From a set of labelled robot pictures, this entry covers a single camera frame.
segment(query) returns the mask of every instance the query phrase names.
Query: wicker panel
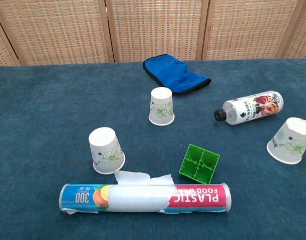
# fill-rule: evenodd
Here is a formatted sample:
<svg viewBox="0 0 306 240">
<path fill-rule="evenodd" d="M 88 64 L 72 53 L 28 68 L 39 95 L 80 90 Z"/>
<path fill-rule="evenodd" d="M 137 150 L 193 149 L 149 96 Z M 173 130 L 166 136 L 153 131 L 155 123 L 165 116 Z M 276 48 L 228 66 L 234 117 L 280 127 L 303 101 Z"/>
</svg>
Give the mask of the wicker panel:
<svg viewBox="0 0 306 240">
<path fill-rule="evenodd" d="M 24 64 L 113 61 L 104 0 L 0 0 L 0 16 Z"/>
<path fill-rule="evenodd" d="M 273 58 L 296 0 L 211 0 L 203 59 Z"/>
<path fill-rule="evenodd" d="M 306 14 L 299 25 L 286 57 L 306 59 Z"/>
<path fill-rule="evenodd" d="M 143 61 L 164 53 L 181 60 L 196 59 L 203 0 L 106 3 L 115 61 Z M 204 7 L 205 24 L 207 4 Z"/>
<path fill-rule="evenodd" d="M 18 64 L 15 53 L 0 26 L 0 66 L 15 66 Z"/>
</svg>

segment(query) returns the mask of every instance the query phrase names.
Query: green plastic piece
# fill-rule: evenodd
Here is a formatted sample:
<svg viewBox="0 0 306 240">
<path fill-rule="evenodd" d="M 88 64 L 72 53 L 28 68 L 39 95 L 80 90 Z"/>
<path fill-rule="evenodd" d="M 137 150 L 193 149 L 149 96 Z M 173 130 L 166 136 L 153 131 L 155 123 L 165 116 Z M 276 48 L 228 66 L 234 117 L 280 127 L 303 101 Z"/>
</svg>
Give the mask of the green plastic piece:
<svg viewBox="0 0 306 240">
<path fill-rule="evenodd" d="M 202 184 L 210 184 L 219 156 L 216 153 L 190 144 L 179 173 Z"/>
</svg>

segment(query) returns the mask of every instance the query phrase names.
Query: orange fruit image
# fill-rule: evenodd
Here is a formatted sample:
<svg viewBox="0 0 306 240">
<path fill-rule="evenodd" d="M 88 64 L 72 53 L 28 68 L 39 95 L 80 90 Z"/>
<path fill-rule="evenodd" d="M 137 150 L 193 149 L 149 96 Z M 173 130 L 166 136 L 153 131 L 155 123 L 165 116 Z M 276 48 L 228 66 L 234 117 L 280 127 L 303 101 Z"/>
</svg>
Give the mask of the orange fruit image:
<svg viewBox="0 0 306 240">
<path fill-rule="evenodd" d="M 109 190 L 110 186 L 106 185 L 104 187 L 102 187 L 101 189 L 101 196 L 104 200 L 108 201 L 108 190 Z"/>
<path fill-rule="evenodd" d="M 102 198 L 100 191 L 95 191 L 93 195 L 93 201 L 97 206 L 108 205 L 108 202 Z"/>
</svg>

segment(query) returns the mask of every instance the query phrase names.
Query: floral paper cup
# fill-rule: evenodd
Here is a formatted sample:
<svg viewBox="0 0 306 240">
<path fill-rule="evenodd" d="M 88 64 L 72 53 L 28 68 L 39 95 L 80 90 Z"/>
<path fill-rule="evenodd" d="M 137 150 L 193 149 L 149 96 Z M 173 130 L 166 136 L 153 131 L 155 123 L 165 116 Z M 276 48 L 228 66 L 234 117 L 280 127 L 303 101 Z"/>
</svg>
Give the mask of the floral paper cup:
<svg viewBox="0 0 306 240">
<path fill-rule="evenodd" d="M 297 117 L 288 118 L 268 142 L 266 149 L 282 163 L 299 163 L 306 149 L 306 121 Z"/>
<path fill-rule="evenodd" d="M 112 174 L 122 168 L 125 163 L 125 155 L 114 130 L 109 127 L 100 127 L 91 132 L 88 140 L 96 172 Z"/>
<path fill-rule="evenodd" d="M 171 124 L 174 119 L 172 91 L 168 88 L 157 87 L 151 92 L 149 121 L 157 126 Z"/>
</svg>

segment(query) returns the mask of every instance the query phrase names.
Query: plastic bottle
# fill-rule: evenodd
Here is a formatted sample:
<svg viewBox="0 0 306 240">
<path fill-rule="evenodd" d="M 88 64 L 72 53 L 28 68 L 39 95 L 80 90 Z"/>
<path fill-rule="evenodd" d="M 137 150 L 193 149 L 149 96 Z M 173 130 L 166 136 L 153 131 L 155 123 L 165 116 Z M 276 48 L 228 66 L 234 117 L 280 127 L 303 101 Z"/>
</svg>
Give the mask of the plastic bottle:
<svg viewBox="0 0 306 240">
<path fill-rule="evenodd" d="M 226 101 L 222 109 L 215 111 L 214 117 L 235 125 L 245 121 L 276 114 L 283 108 L 283 98 L 276 91 L 265 91 L 259 94 L 244 96 Z"/>
</svg>

